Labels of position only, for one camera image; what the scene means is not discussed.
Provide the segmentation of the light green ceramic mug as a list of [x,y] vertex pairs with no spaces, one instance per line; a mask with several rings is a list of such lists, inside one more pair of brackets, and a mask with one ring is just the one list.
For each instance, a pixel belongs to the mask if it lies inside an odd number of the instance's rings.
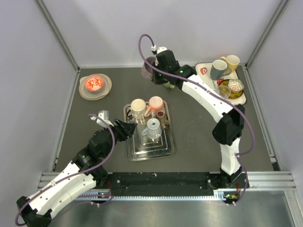
[[175,88],[175,86],[173,84],[170,84],[169,82],[164,83],[163,86],[168,88],[168,89],[174,89]]

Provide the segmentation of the purple ceramic mug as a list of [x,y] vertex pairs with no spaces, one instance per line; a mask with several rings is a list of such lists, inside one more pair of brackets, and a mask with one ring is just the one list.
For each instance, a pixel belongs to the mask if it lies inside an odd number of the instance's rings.
[[[146,61],[152,65],[155,63],[156,57],[148,57]],[[143,63],[143,66],[141,68],[141,75],[144,79],[147,80],[152,80],[153,78],[153,69],[146,62]]]

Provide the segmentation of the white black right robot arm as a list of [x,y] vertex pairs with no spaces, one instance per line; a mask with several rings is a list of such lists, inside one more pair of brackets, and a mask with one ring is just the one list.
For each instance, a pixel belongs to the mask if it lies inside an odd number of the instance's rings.
[[216,126],[212,131],[214,139],[220,144],[220,177],[208,178],[210,187],[232,187],[237,184],[242,173],[238,161],[239,145],[244,127],[245,109],[234,106],[215,93],[189,65],[180,66],[171,50],[165,47],[152,48],[154,59],[149,64],[154,84],[169,83],[193,97],[213,117]]

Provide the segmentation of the light grey ceramic mug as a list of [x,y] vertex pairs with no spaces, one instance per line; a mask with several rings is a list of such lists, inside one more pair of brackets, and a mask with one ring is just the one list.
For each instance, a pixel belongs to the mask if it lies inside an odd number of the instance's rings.
[[160,121],[157,118],[150,118],[147,121],[146,128],[142,131],[142,136],[147,136],[148,138],[154,140],[161,136],[162,129],[160,126]]

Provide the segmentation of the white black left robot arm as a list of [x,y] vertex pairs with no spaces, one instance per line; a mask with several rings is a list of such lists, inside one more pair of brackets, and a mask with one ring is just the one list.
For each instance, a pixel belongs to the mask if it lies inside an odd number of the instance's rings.
[[102,126],[77,153],[64,170],[35,194],[17,200],[18,227],[47,227],[52,219],[69,203],[84,192],[107,183],[107,171],[103,168],[119,141],[126,141],[134,134],[137,124],[116,119],[114,123],[96,114],[89,117]]

